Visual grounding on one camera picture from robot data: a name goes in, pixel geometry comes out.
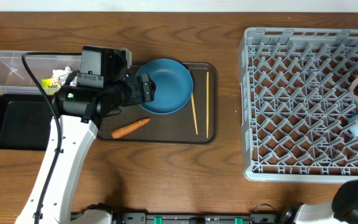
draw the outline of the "wooden tabletop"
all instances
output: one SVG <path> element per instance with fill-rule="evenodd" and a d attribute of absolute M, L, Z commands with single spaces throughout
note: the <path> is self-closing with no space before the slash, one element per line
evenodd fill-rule
<path fill-rule="evenodd" d="M 209 62 L 218 70 L 218 136 L 207 146 L 95 140 L 73 211 L 104 202 L 152 213 L 249 213 L 332 199 L 340 185 L 250 182 L 241 169 L 238 45 L 248 27 L 358 29 L 358 14 L 0 12 L 0 50 L 127 47 L 133 60 Z M 0 150 L 0 223 L 13 223 L 43 152 Z"/>

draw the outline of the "dish rack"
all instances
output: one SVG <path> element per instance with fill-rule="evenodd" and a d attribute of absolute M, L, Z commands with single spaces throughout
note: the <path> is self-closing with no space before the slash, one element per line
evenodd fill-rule
<path fill-rule="evenodd" d="M 358 179 L 358 30 L 249 28 L 239 46 L 242 169 L 249 180 Z"/>

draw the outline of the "carrot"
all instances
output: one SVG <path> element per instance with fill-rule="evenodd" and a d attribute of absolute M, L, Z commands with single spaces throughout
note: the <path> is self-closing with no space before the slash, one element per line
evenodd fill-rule
<path fill-rule="evenodd" d="M 140 119 L 132 124 L 128 124 L 125 127 L 119 128 L 111 133 L 112 138 L 117 139 L 124 137 L 125 135 L 135 131 L 150 121 L 150 118 Z"/>

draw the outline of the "blue plate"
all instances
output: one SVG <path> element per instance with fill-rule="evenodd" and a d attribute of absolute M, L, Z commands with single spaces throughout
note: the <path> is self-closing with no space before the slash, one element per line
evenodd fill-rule
<path fill-rule="evenodd" d="M 136 75 L 148 73 L 155 83 L 153 102 L 140 106 L 155 114 L 170 114 L 184 107 L 193 92 L 193 79 L 181 63 L 170 59 L 153 60 L 140 68 Z"/>

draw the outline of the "chopstick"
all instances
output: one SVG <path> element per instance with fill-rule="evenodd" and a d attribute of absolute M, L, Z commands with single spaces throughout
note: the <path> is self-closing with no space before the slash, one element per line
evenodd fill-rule
<path fill-rule="evenodd" d="M 191 93 L 191 106 L 193 107 L 194 126 L 196 128 L 196 134 L 198 134 L 196 108 L 195 108 L 195 104 L 194 104 L 193 92 Z"/>
<path fill-rule="evenodd" d="M 206 72 L 206 138 L 209 134 L 209 72 Z"/>

